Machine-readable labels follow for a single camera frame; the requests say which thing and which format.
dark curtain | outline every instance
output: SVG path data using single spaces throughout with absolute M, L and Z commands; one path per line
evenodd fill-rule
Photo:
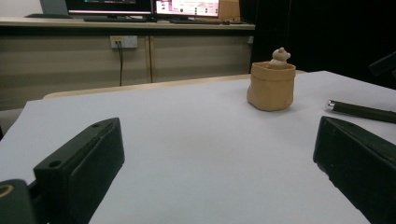
M 396 51 L 394 5 L 388 0 L 260 0 L 251 61 L 268 61 L 275 49 L 285 47 L 297 69 L 327 70 L 396 90 L 392 70 L 374 77 L 368 68 Z

screw hole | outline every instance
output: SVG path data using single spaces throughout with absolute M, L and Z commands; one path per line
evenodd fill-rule
M 61 164 L 60 161 L 53 161 L 53 162 L 51 162 L 51 163 L 49 164 L 49 167 L 50 167 L 50 168 L 54 168 L 54 167 L 59 166 L 60 164 Z
M 14 186 L 12 185 L 3 185 L 0 186 L 0 198 L 8 195 L 12 190 L 14 190 Z

black rectangular block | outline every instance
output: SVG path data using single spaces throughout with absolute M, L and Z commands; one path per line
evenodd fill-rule
M 371 223 L 396 223 L 395 145 L 353 123 L 322 117 L 314 162 Z

white table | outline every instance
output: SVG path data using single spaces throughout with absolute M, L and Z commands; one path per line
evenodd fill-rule
M 396 143 L 394 124 L 324 110 L 329 99 L 396 110 L 396 92 L 328 72 L 299 75 L 287 110 L 259 111 L 249 80 L 29 102 L 0 142 L 0 180 L 89 125 L 119 117 L 126 162 L 91 223 L 368 223 L 313 163 L 322 116 Z

floor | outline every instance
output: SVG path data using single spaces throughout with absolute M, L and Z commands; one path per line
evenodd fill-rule
M 0 126 L 3 134 L 14 124 L 22 112 L 22 109 L 12 109 L 0 111 Z

